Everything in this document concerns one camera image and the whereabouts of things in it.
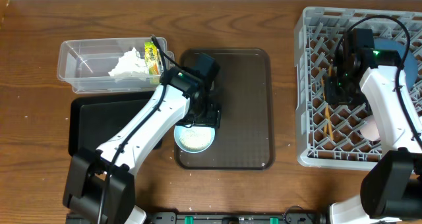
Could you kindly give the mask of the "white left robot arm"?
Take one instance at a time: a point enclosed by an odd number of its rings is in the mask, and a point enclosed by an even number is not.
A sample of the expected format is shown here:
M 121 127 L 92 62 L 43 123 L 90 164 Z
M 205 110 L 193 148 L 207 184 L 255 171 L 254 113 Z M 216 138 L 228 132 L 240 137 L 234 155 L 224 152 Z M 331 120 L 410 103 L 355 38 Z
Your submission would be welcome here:
M 135 204 L 140 166 L 173 125 L 218 128 L 221 109 L 209 93 L 220 68 L 173 67 L 149 102 L 114 137 L 96 151 L 73 154 L 63 205 L 92 223 L 144 223 Z

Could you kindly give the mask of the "white tissue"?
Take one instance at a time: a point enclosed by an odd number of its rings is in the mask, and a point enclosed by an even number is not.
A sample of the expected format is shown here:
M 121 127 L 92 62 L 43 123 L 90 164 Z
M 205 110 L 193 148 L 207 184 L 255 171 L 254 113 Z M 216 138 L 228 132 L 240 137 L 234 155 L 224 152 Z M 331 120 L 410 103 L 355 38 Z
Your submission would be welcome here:
M 127 51 L 118 59 L 115 68 L 108 72 L 112 77 L 146 76 L 149 75 L 148 66 L 135 48 Z

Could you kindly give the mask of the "blue plate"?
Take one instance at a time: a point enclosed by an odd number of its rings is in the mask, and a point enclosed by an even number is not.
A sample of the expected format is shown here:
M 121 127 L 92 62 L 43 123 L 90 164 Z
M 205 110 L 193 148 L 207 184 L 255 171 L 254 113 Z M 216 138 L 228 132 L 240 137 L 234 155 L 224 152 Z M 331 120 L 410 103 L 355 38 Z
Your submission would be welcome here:
M 400 42 L 387 38 L 375 38 L 374 43 L 376 49 L 396 50 L 400 54 L 400 57 L 404 56 L 406 47 Z M 404 63 L 404 72 L 406 74 L 407 88 L 411 91 L 417 80 L 418 70 L 417 59 L 410 52 L 407 54 Z

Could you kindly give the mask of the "green yellow snack wrapper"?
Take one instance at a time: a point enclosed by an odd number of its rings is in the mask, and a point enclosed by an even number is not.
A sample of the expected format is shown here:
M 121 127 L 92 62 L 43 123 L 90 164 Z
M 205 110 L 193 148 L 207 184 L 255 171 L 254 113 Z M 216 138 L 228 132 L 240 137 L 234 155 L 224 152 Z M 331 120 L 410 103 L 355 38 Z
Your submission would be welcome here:
M 163 73 L 163 68 L 160 53 L 152 42 L 144 43 L 144 61 L 148 68 L 148 74 L 150 75 L 150 83 L 158 85 L 160 83 L 161 74 Z

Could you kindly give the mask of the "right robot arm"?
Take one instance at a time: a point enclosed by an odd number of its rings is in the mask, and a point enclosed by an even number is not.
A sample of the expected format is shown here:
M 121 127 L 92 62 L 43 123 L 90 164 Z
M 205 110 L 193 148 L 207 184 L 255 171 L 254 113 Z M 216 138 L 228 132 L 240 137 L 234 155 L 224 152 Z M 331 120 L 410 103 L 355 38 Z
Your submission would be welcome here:
M 328 95 L 365 98 L 383 157 L 361 183 L 360 193 L 329 207 L 328 223 L 398 222 L 421 218 L 421 121 L 409 97 L 396 51 L 363 48 L 344 55 Z

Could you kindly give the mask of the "wooden chopstick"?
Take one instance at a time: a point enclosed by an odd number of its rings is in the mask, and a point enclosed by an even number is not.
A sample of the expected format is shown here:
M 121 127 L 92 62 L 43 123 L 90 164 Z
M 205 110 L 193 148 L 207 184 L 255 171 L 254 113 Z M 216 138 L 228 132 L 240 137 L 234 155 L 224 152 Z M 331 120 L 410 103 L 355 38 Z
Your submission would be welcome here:
M 332 68 L 333 68 L 333 66 L 329 66 L 329 68 L 328 68 L 328 78 L 332 76 Z M 333 141 L 334 140 L 334 132 L 333 132 L 333 125 L 332 125 L 331 116 L 330 116 L 330 102 L 328 102 L 328 105 L 326 106 L 325 116 L 328 119 L 328 125 L 327 125 L 328 137 L 331 141 Z
M 323 77 L 321 78 L 321 88 L 322 88 L 323 98 L 325 100 L 324 78 Z M 326 105 L 325 109 L 324 109 L 324 119 L 325 120 L 329 120 L 329 115 L 327 115 L 327 113 L 328 113 L 327 110 L 328 110 L 328 106 Z M 329 137 L 329 135 L 327 134 L 327 130 L 328 130 L 328 122 L 324 125 L 324 128 L 323 128 L 323 133 L 324 133 L 325 137 Z

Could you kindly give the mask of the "light blue small bowl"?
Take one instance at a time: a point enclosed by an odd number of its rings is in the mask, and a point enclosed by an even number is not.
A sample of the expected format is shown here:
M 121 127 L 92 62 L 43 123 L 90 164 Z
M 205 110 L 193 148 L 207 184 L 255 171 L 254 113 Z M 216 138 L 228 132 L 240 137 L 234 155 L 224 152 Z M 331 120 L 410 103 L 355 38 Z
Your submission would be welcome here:
M 216 131 L 203 126 L 176 126 L 174 140 L 177 146 L 187 153 L 200 153 L 208 149 L 214 141 Z

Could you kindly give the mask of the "pink cup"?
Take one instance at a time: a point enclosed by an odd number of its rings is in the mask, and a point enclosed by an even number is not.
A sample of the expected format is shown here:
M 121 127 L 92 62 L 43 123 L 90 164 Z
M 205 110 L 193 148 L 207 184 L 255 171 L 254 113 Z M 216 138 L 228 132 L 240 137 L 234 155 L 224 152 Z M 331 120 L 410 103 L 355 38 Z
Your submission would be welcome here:
M 380 140 L 380 134 L 378 132 L 377 124 L 375 122 L 375 117 L 369 115 L 363 119 L 364 125 L 360 128 L 361 135 L 370 141 Z

